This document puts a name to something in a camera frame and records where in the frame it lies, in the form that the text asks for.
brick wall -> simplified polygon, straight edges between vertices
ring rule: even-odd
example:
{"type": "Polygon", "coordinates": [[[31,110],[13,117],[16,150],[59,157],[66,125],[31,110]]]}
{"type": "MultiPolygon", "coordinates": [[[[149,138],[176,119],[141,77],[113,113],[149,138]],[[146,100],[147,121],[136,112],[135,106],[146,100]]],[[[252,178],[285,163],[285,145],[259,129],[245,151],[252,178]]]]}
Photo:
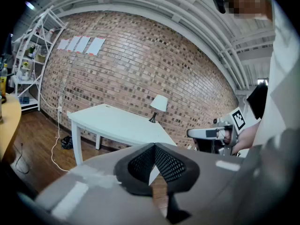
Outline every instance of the brick wall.
{"type": "MultiPolygon", "coordinates": [[[[209,128],[238,106],[233,91],[213,62],[179,33],[141,16],[119,12],[88,12],[62,19],[69,22],[50,55],[42,96],[62,105],[62,125],[71,128],[67,111],[106,103],[150,118],[157,94],[168,98],[157,121],[178,146],[194,145],[188,128],[209,128]],[[61,39],[91,36],[83,53],[57,50],[61,39]],[[106,38],[98,55],[86,55],[94,37],[106,38]]],[[[41,108],[57,119],[41,100],[41,108]]],[[[94,134],[82,131],[94,140],[94,134]]],[[[114,141],[104,144],[122,147],[114,141]]]]}

yellow bottle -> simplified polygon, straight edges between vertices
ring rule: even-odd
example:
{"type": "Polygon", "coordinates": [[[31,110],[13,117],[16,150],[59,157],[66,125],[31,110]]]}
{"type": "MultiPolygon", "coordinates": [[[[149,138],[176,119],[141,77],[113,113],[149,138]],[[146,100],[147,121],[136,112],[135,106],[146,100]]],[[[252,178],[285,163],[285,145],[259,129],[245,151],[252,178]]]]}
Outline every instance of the yellow bottle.
{"type": "Polygon", "coordinates": [[[7,63],[4,64],[4,68],[1,71],[1,77],[0,77],[0,82],[1,82],[1,96],[5,97],[5,88],[6,88],[6,79],[8,77],[8,65],[7,63]]]}

lamp base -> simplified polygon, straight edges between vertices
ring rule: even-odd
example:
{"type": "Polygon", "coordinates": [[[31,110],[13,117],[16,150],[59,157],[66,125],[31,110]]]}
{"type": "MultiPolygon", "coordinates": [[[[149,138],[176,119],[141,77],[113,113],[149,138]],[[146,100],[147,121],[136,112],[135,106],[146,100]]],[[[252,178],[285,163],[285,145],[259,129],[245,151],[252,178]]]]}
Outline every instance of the lamp base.
{"type": "Polygon", "coordinates": [[[157,112],[154,112],[152,118],[149,119],[150,122],[155,123],[155,116],[156,116],[157,112]]]}

lampshade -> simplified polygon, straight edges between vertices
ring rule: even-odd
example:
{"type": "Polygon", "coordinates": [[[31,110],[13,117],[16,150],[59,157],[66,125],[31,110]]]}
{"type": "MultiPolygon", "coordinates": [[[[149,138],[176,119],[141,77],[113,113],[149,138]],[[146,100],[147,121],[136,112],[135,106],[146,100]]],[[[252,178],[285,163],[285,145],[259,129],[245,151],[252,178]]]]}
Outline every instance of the lampshade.
{"type": "Polygon", "coordinates": [[[150,106],[165,112],[167,110],[167,102],[168,99],[166,97],[156,95],[155,99],[152,101],[150,106]]]}

